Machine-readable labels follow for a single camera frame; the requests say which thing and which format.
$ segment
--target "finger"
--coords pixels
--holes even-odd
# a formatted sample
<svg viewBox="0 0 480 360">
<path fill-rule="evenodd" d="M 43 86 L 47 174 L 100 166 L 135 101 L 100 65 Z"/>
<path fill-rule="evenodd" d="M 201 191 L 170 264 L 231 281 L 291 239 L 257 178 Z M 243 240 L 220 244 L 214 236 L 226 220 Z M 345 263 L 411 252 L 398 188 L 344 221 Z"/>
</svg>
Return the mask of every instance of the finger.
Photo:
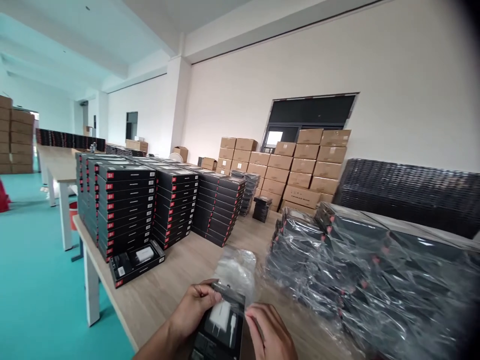
<svg viewBox="0 0 480 360">
<path fill-rule="evenodd" d="M 262 336 L 260 335 L 259 328 L 252 317 L 247 315 L 245 316 L 245 319 L 246 323 L 248 324 L 248 328 L 250 329 L 251 341 L 253 343 L 253 349 L 255 350 L 255 358 L 256 360 L 264 360 L 265 346 Z"/>
</svg>

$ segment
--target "table top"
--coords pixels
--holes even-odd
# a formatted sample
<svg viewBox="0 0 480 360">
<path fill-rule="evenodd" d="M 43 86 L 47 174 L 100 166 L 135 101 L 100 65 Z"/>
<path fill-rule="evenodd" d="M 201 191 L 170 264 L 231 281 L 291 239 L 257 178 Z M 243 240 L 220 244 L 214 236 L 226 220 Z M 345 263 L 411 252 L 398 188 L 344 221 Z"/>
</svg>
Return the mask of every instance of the table top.
<svg viewBox="0 0 480 360">
<path fill-rule="evenodd" d="M 251 215 L 239 217 L 227 243 L 254 252 L 257 259 L 262 261 L 279 217 L 280 214 L 272 211 L 266 223 L 253 219 Z M 85 251 L 90 255 L 135 351 L 170 317 L 190 284 L 213 276 L 224 250 L 190 232 L 186 238 L 165 251 L 164 263 L 115 289 L 110 267 L 103 260 L 80 217 L 76 215 L 73 220 Z M 352 358 L 343 345 L 328 335 L 325 324 L 319 322 L 318 318 L 312 321 L 311 316 L 305 316 L 305 311 L 299 309 L 300 305 L 281 300 L 286 297 L 269 286 L 263 286 L 265 284 L 262 281 L 256 285 L 256 288 L 261 287 L 261 290 L 257 290 L 257 299 L 274 304 L 280 313 L 295 342 L 299 359 Z M 253 359 L 254 356 L 244 356 L 245 352 L 252 350 L 250 339 L 242 342 L 243 359 Z"/>
</svg>

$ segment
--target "white wall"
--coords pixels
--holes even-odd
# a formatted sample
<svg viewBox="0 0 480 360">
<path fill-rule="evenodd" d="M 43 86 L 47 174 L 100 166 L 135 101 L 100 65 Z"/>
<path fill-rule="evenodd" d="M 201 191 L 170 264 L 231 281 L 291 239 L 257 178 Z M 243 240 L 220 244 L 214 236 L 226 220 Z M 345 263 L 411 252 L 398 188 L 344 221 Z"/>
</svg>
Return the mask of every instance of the white wall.
<svg viewBox="0 0 480 360">
<path fill-rule="evenodd" d="M 0 75 L 0 94 L 13 99 L 14 106 L 39 113 L 42 129 L 73 133 L 72 100 L 61 90 L 20 77 Z"/>
<path fill-rule="evenodd" d="M 395 0 L 192 66 L 182 145 L 261 142 L 272 99 L 360 92 L 348 158 L 480 172 L 478 69 L 445 0 Z"/>
<path fill-rule="evenodd" d="M 108 94 L 109 143 L 125 145 L 127 113 L 138 112 L 136 135 L 148 142 L 148 152 L 160 156 L 170 154 L 170 143 L 166 146 L 160 141 L 163 132 L 160 113 L 166 91 L 165 78 L 156 77 Z"/>
</svg>

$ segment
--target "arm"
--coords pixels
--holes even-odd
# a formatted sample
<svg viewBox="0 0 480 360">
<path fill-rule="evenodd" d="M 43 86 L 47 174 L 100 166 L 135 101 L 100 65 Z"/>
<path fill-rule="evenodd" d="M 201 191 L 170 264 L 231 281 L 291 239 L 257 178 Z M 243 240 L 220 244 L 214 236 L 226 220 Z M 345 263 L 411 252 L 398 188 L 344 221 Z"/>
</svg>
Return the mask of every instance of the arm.
<svg viewBox="0 0 480 360">
<path fill-rule="evenodd" d="M 135 360 L 173 359 L 178 347 L 200 324 L 204 313 L 222 300 L 210 286 L 215 279 L 190 285 L 171 317 L 133 357 Z"/>
</svg>

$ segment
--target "brown cardboard carton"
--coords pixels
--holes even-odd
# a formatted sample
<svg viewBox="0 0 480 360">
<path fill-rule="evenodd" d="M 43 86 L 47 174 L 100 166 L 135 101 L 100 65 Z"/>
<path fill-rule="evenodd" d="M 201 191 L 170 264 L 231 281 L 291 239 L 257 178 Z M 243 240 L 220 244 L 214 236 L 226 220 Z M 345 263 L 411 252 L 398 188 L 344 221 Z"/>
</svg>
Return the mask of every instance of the brown cardboard carton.
<svg viewBox="0 0 480 360">
<path fill-rule="evenodd" d="M 250 163 L 257 164 L 257 165 L 265 165 L 269 164 L 270 154 L 266 152 L 256 152 L 252 151 L 250 154 Z"/>
<path fill-rule="evenodd" d="M 0 119 L 0 131 L 8 133 L 10 131 L 10 121 Z"/>
<path fill-rule="evenodd" d="M 201 161 L 201 167 L 207 170 L 216 170 L 217 160 L 212 159 L 211 157 L 204 157 Z"/>
<path fill-rule="evenodd" d="M 185 146 L 175 146 L 173 148 L 173 152 L 180 154 L 181 158 L 183 159 L 183 162 L 186 163 L 187 159 L 189 157 L 189 150 Z"/>
<path fill-rule="evenodd" d="M 321 201 L 322 194 L 310 191 L 303 187 L 287 185 L 283 193 L 285 201 L 303 205 L 310 209 L 315 209 L 317 203 Z"/>
<path fill-rule="evenodd" d="M 293 156 L 295 152 L 295 146 L 297 144 L 294 142 L 284 142 L 279 141 L 276 143 L 275 147 L 275 154 L 277 155 L 285 155 L 285 156 Z"/>
<path fill-rule="evenodd" d="M 224 169 L 221 167 L 216 168 L 216 172 L 222 175 L 230 175 L 230 170 L 229 169 Z"/>
<path fill-rule="evenodd" d="M 230 169 L 232 169 L 232 170 L 243 171 L 244 173 L 246 173 L 248 168 L 249 168 L 249 163 L 248 162 L 243 162 L 243 161 L 238 161 L 238 160 L 233 160 L 231 162 L 231 168 Z"/>
<path fill-rule="evenodd" d="M 0 131 L 0 143 L 8 144 L 10 142 L 10 134 L 8 131 Z"/>
<path fill-rule="evenodd" d="M 248 169 L 246 171 L 250 174 L 258 174 L 261 178 L 265 177 L 265 173 L 267 172 L 267 167 L 265 165 L 257 165 L 253 163 L 248 164 Z"/>
<path fill-rule="evenodd" d="M 232 168 L 232 160 L 219 157 L 217 166 L 222 168 L 222 169 L 231 169 Z"/>
<path fill-rule="evenodd" d="M 257 142 L 253 139 L 238 138 L 236 140 L 235 149 L 255 151 L 257 150 Z"/>
<path fill-rule="evenodd" d="M 11 166 L 12 174 L 31 174 L 34 172 L 32 164 L 30 165 L 15 165 Z"/>
<path fill-rule="evenodd" d="M 11 120 L 33 126 L 35 122 L 35 116 L 26 111 L 12 110 Z"/>
<path fill-rule="evenodd" d="M 337 187 L 339 186 L 339 181 L 334 179 L 328 179 L 325 177 L 314 176 L 311 180 L 310 190 L 335 195 Z"/>
<path fill-rule="evenodd" d="M 285 200 L 283 200 L 281 202 L 280 209 L 283 211 L 284 208 L 295 209 L 295 210 L 298 210 L 301 213 L 309 214 L 309 215 L 312 215 L 312 216 L 314 216 L 315 212 L 316 212 L 315 209 L 311 209 L 309 207 L 299 205 L 299 204 L 296 204 L 296 203 L 293 203 L 293 202 L 290 202 L 290 201 L 285 201 Z"/>
<path fill-rule="evenodd" d="M 139 150 L 148 153 L 149 151 L 149 143 L 145 141 L 135 141 L 135 140 L 130 140 L 126 139 L 126 148 L 128 149 L 133 149 L 133 150 Z"/>
<path fill-rule="evenodd" d="M 224 149 L 235 149 L 236 137 L 222 137 L 220 147 Z"/>
<path fill-rule="evenodd" d="M 316 159 L 319 154 L 319 148 L 319 145 L 297 144 L 293 157 L 300 159 Z"/>
<path fill-rule="evenodd" d="M 311 174 L 314 172 L 315 160 L 294 158 L 291 163 L 291 171 L 296 173 Z"/>
<path fill-rule="evenodd" d="M 346 147 L 320 146 L 316 160 L 324 163 L 341 164 L 344 162 L 346 153 Z"/>
<path fill-rule="evenodd" d="M 308 189 L 310 185 L 310 180 L 312 179 L 311 174 L 305 174 L 302 172 L 293 172 L 290 171 L 290 175 L 288 176 L 288 185 L 293 185 L 299 188 Z"/>
<path fill-rule="evenodd" d="M 10 121 L 10 109 L 0 107 L 0 120 Z"/>
<path fill-rule="evenodd" d="M 13 144 L 24 144 L 24 145 L 31 145 L 34 141 L 32 135 L 21 134 L 18 132 L 11 132 L 11 142 Z"/>
<path fill-rule="evenodd" d="M 323 129 L 304 129 L 298 134 L 297 144 L 320 144 Z"/>
<path fill-rule="evenodd" d="M 20 133 L 25 135 L 33 135 L 34 127 L 33 125 L 28 125 L 23 122 L 11 121 L 10 122 L 10 131 L 12 133 Z"/>
<path fill-rule="evenodd" d="M 346 147 L 352 130 L 325 130 L 321 136 L 320 145 Z"/>
<path fill-rule="evenodd" d="M 277 207 L 280 205 L 280 200 L 282 199 L 282 195 L 274 194 L 273 192 L 269 192 L 266 190 L 262 190 L 260 192 L 260 196 L 264 196 L 271 199 L 271 206 Z"/>
<path fill-rule="evenodd" d="M 32 145 L 23 145 L 23 144 L 10 144 L 11 153 L 12 154 L 23 154 L 23 155 L 30 155 L 34 153 L 34 148 Z"/>
<path fill-rule="evenodd" d="M 317 161 L 315 169 L 313 170 L 313 176 L 328 179 L 339 179 L 341 171 L 342 164 Z"/>
<path fill-rule="evenodd" d="M 0 164 L 0 174 L 11 174 L 12 173 L 12 165 L 10 164 Z"/>
<path fill-rule="evenodd" d="M 282 195 L 285 190 L 285 183 L 278 182 L 275 180 L 265 179 L 263 182 L 262 190 L 268 191 L 269 193 Z"/>
<path fill-rule="evenodd" d="M 218 153 L 218 157 L 222 159 L 233 159 L 234 158 L 234 150 L 227 149 L 227 148 L 220 148 L 220 153 Z"/>
<path fill-rule="evenodd" d="M 13 101 L 11 98 L 0 95 L 0 108 L 11 109 L 12 105 Z"/>
<path fill-rule="evenodd" d="M 233 160 L 237 160 L 243 163 L 248 163 L 250 161 L 251 151 L 235 149 L 233 151 Z"/>
<path fill-rule="evenodd" d="M 265 179 L 275 180 L 279 183 L 287 183 L 289 178 L 289 171 L 285 169 L 279 169 L 276 167 L 268 167 L 266 169 Z"/>
<path fill-rule="evenodd" d="M 14 165 L 31 165 L 33 162 L 32 155 L 11 154 L 11 163 Z"/>
<path fill-rule="evenodd" d="M 277 169 L 284 169 L 290 170 L 290 166 L 292 165 L 291 156 L 283 156 L 283 155 L 270 155 L 270 159 L 268 160 L 268 166 Z"/>
</svg>

